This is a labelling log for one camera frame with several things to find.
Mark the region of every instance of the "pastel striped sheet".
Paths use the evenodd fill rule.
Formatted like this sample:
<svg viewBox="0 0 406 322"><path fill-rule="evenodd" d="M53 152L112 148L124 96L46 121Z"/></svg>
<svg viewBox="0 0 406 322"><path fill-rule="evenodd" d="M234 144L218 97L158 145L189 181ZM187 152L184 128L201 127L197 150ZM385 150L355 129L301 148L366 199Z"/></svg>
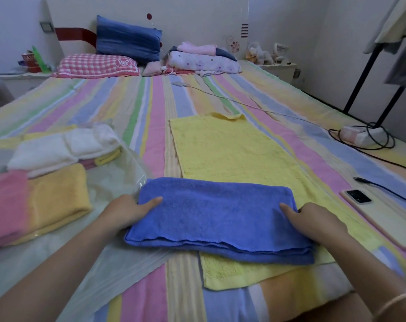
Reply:
<svg viewBox="0 0 406 322"><path fill-rule="evenodd" d="M389 183L406 196L406 172L345 150L324 130L288 117L266 114L193 88L172 88L184 81L251 106L338 129L357 122L303 92L241 62L240 75L157 76L104 79L50 78L40 87L0 108L0 138L53 131L70 124L111 120L115 131L143 158L156 177L181 177L168 119L220 112L243 113L247 120L304 163L334 193L356 186L354 174ZM406 165L406 144L379 156ZM406 204L391 199L406 209ZM406 253L387 245L375 253L406 277ZM213 292L202 287L198 255L184 252L117 296L88 321L270 321L291 319L348 292L351 286L336 264L297 270L251 287Z"/></svg>

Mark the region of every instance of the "black cable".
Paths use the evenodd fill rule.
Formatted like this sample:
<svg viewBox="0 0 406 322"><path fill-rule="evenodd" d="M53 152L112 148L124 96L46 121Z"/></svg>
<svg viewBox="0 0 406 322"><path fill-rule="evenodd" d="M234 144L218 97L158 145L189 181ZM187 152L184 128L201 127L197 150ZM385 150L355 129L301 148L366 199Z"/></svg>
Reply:
<svg viewBox="0 0 406 322"><path fill-rule="evenodd" d="M371 122L371 123L369 123L369 124L367 124L367 125L352 125L352 126L353 126L353 127L364 127L364 128L366 128L368 135L370 136L370 138L371 138L377 145L380 146L379 148L362 148L362 147L350 145L350 144L344 142L344 141L342 140L342 138L340 137L340 131L341 131L341 129L340 129L340 130L329 129L329 130L328 130L328 134L329 134L329 135L331 136L331 138L333 138L334 140L336 140L336 141L338 141L338 142L340 142L340 143L342 143L342 144L344 144L344 145L346 145L346 146L348 146L348 147L351 147L351 148L355 149L356 151L361 152L361 153L364 154L364 155L367 155L367 156L370 156L370 157L372 157L372 158L375 158L375 159L378 159L378 160L380 160L380 161L383 161L383 162L385 162L385 163L390 163L390 164L392 164L392 165L399 166L399 167L402 167L402 168L406 169L406 166L404 166L404 165L401 165L401 164L398 164L398 163L394 163L394 162L392 162L392 161L388 161L388 160L386 160L386 159L383 159L383 158L380 158L380 157L377 157L377 156L374 156L374 155L370 155L370 154L368 154L367 152L363 151L363 150L381 150L381 149L385 149L385 148L386 148L386 149L392 149L393 147L395 147L395 138L394 138L394 136L393 136L392 134L390 134L390 133L389 133L384 127L382 127L382 126L381 126L381 128L382 128L383 131L386 133L386 142L385 142L385 144L383 145L383 144L377 142L377 141L373 138L373 136L372 136L371 133L370 133L370 129L374 126L374 124L375 124L374 122ZM333 132L337 132L337 137L338 137L338 138L336 138L336 137L332 134ZM389 142L390 142L391 139L392 139L392 145L391 145L391 146L388 146L388 144L389 144Z"/></svg>
<svg viewBox="0 0 406 322"><path fill-rule="evenodd" d="M384 190L387 190L388 192L391 192L392 194L396 195L397 197L403 199L404 201L406 201L406 198L405 198L405 197L402 197L401 195L395 193L394 191L391 191L390 189L386 188L386 187L383 186L383 185L380 185L380 184L377 184L377 183L373 183L372 181L369 181L368 179L365 179L365 178L362 178L362 177L354 177L354 180L356 180L356 181L358 181L358 182L361 182L361 183L365 183L365 184L373 184L373 185L376 185L376 186L378 186L378 187L380 187L380 188L382 188L382 189L384 189Z"/></svg>

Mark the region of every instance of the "smartphone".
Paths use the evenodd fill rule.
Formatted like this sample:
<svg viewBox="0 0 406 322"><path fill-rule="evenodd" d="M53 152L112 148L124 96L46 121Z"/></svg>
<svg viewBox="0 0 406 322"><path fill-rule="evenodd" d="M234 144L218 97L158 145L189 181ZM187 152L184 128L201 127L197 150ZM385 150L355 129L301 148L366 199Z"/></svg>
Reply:
<svg viewBox="0 0 406 322"><path fill-rule="evenodd" d="M386 238L406 250L406 219L365 189L344 190L340 195Z"/></svg>

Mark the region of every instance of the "headboard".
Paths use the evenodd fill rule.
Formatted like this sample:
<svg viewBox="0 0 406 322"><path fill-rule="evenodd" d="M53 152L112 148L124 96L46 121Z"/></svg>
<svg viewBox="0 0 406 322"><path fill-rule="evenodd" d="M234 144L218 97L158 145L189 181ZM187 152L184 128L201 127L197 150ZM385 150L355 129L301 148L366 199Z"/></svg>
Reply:
<svg viewBox="0 0 406 322"><path fill-rule="evenodd" d="M216 44L245 57L248 0L47 0L64 55L94 53L96 17L163 31L161 49Z"/></svg>

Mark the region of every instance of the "bracelet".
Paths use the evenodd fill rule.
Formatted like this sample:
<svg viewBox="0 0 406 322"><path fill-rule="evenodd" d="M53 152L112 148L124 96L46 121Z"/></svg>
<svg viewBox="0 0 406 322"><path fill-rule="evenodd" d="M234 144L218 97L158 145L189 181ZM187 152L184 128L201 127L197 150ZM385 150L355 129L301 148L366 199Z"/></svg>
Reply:
<svg viewBox="0 0 406 322"><path fill-rule="evenodd" d="M373 321L377 321L377 319L383 315L383 313L386 312L386 310L388 308L390 308L391 306L395 305L396 303L399 303L401 301L403 301L404 299L406 299L406 293L401 294L397 297L394 297L393 299L391 299L389 302L387 302L385 305L383 305L379 311L376 312L376 314L373 316Z"/></svg>

